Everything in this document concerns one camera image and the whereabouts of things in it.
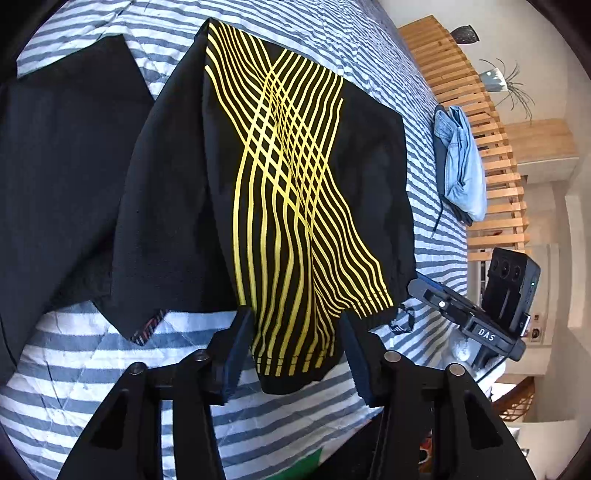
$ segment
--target denim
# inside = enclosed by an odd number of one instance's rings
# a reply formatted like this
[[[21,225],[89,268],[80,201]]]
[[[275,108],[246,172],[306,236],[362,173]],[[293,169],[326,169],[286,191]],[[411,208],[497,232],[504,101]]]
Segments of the denim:
[[[480,222],[486,215],[486,182],[482,160],[462,109],[435,111],[434,134],[447,148],[445,197]]]

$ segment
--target striped bedsheet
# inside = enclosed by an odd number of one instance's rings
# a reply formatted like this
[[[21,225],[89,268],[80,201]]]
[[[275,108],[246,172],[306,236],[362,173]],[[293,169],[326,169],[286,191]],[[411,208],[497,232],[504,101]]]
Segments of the striped bedsheet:
[[[445,210],[432,232],[440,209],[431,144],[436,101],[395,27],[369,0],[72,0],[33,36],[18,60],[19,73],[43,67],[104,35],[123,34],[156,97],[207,17],[324,65],[402,115],[418,268],[465,293],[464,228]],[[376,332],[387,347],[416,363],[435,365],[450,323],[416,301],[408,305],[416,309],[412,333],[395,336],[388,326]],[[25,347],[17,373],[0,388],[0,422],[40,480],[54,479],[130,363],[156,367],[178,362],[205,346],[232,318],[232,312],[172,312],[140,347],[122,338],[92,304],[49,313]],[[226,476],[244,480],[321,462],[375,413],[357,396],[344,359],[324,380],[282,397],[261,392],[248,359],[234,398],[213,408]],[[171,423],[167,404],[163,464],[166,477],[174,478]]]

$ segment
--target yellow line pattern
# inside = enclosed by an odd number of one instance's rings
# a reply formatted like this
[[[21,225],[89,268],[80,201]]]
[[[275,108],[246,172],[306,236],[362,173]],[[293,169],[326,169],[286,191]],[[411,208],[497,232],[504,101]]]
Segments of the yellow line pattern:
[[[343,79],[289,50],[271,61],[260,39],[219,22],[208,40],[205,69],[244,144],[233,260],[239,302],[257,316],[256,368],[320,368],[340,312],[394,305],[329,168]]]

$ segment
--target black garment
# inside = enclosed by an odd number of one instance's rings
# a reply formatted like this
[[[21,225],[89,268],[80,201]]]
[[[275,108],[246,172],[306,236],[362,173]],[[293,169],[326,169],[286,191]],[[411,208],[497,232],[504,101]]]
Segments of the black garment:
[[[437,113],[438,110],[443,110],[445,112],[445,108],[441,105],[437,105],[435,107],[435,113]],[[441,207],[439,216],[437,217],[435,226],[433,227],[433,231],[437,230],[437,226],[439,225],[439,220],[443,214],[444,203],[449,207],[457,220],[463,222],[467,226],[471,226],[472,217],[470,217],[470,215],[464,212],[464,210],[458,207],[455,203],[450,202],[445,196],[445,164],[447,161],[447,147],[443,144],[441,138],[435,135],[435,133],[433,133],[433,151],[435,153],[435,181],[437,183],[437,193],[439,194],[439,205]]]
[[[121,36],[2,85],[1,384],[52,304],[109,293],[108,238],[152,104]]]
[[[112,297],[183,311],[253,307],[262,388],[295,391],[340,359],[340,311],[373,327],[407,298],[406,173],[396,112],[210,20],[136,143]]]

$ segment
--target black cable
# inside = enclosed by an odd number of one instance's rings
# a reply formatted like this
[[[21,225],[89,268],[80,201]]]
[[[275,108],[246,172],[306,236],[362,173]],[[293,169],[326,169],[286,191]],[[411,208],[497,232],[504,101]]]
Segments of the black cable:
[[[494,367],[492,367],[488,372],[486,372],[484,375],[482,375],[478,380],[476,380],[476,383],[479,384],[480,382],[482,382],[486,377],[488,377],[492,371],[498,367],[501,363],[503,363],[505,360],[507,360],[509,357],[508,356],[504,356],[503,358],[501,358],[501,360],[499,360]]]

